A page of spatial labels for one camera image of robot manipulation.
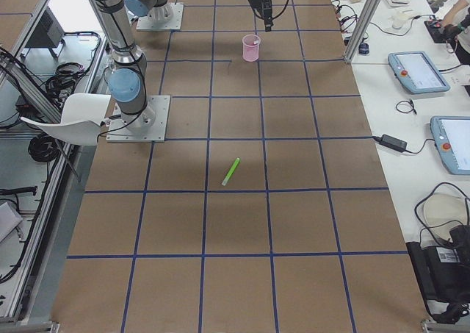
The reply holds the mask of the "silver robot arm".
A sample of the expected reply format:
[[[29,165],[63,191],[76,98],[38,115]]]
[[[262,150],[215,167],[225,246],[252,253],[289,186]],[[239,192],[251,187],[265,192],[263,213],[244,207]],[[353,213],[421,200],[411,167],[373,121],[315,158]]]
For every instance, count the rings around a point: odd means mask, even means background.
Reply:
[[[163,7],[167,0],[90,0],[97,9],[102,28],[112,47],[112,59],[116,64],[108,81],[112,97],[120,108],[125,127],[137,131],[155,120],[155,112],[149,107],[145,83],[146,57],[135,43],[127,11],[134,1],[141,10]],[[275,17],[272,0],[248,0],[254,14],[264,22],[267,32],[272,29]]]

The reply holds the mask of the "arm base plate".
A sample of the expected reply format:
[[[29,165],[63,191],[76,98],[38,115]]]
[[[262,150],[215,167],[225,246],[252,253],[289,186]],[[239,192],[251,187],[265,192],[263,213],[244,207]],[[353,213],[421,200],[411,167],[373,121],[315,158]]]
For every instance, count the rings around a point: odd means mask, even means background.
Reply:
[[[170,110],[170,96],[147,96],[147,107],[136,121],[134,117],[123,114],[115,103],[113,115],[120,115],[112,120],[106,134],[110,143],[146,143],[165,141],[167,119]]]
[[[165,32],[181,29],[184,4],[166,3],[161,7],[154,7],[145,17],[139,18],[137,31]]]

